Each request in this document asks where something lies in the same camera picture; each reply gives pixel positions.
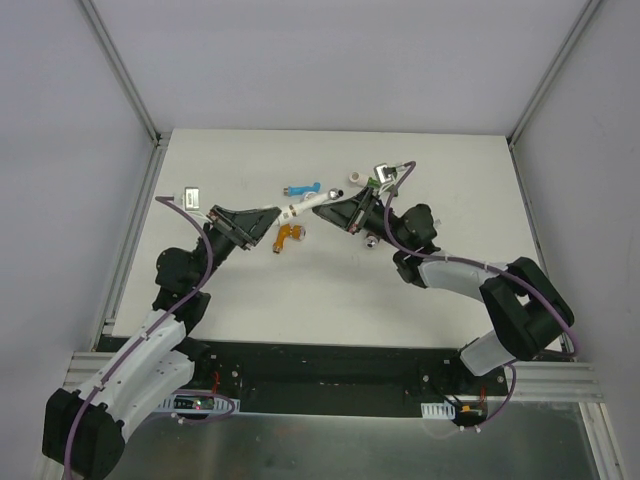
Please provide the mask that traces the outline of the white elbow pipe fitting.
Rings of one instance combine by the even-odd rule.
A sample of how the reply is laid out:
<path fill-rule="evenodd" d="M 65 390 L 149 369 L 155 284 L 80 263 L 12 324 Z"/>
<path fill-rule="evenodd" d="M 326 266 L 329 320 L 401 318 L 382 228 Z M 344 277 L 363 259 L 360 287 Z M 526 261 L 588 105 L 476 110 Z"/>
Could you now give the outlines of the white elbow pipe fitting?
<path fill-rule="evenodd" d="M 298 216 L 297 207 L 293 204 L 289 204 L 282 208 L 281 213 L 276 219 L 276 224 L 278 226 L 289 224 L 294 221 Z"/>

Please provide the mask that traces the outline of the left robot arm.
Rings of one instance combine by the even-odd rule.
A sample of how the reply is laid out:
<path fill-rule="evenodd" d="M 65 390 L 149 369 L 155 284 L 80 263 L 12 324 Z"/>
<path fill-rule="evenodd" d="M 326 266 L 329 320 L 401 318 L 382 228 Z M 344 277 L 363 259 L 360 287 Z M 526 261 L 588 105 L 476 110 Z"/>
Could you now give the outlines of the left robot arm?
<path fill-rule="evenodd" d="M 189 336 L 211 299 L 203 288 L 234 249 L 256 246 L 280 214 L 278 207 L 214 206 L 203 225 L 185 217 L 197 244 L 159 255 L 158 295 L 141 326 L 88 380 L 72 391 L 57 389 L 46 403 L 42 452 L 63 466 L 66 478 L 106 478 L 134 431 L 167 397 L 209 382 L 207 348 Z"/>

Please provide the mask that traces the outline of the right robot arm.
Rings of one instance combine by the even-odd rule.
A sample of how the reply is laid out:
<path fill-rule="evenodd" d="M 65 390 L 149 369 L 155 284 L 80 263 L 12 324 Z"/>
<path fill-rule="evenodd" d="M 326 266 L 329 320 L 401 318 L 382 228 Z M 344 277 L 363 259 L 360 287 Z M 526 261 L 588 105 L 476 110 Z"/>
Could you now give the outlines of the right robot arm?
<path fill-rule="evenodd" d="M 492 330 L 464 346 L 450 369 L 451 385 L 461 394 L 476 392 L 495 368 L 534 359 L 575 322 L 571 308 L 532 259 L 492 265 L 447 255 L 434 244 L 437 231 L 426 204 L 398 216 L 365 187 L 312 211 L 352 235 L 365 230 L 394 246 L 393 262 L 404 282 L 484 304 Z"/>

